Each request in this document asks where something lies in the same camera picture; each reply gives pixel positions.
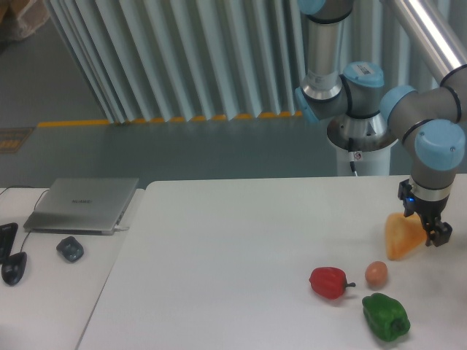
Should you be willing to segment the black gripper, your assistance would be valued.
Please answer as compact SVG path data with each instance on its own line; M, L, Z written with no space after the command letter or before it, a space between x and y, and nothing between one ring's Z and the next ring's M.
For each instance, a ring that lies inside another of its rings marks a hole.
M441 213L447 205L448 197L439 201L425 201L412 193L409 180L403 180L398 185L398 199L404 207L404 216L417 214L427 234L426 246L439 247L449 242L452 226L441 221Z

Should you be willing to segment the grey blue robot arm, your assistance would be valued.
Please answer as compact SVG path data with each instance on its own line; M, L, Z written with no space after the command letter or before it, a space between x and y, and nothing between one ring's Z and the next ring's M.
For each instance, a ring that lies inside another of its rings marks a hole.
M309 29L308 71L295 96L310 121L331 118L328 140L349 156L400 141L412 158L410 177L398 186L406 216L416 214L426 243L447 243L452 227L441 214L458 167L466 135L466 49L431 1L388 1L428 66L437 88L425 93L409 85L384 91L378 65L360 61L339 71L344 21L351 1L300 1Z

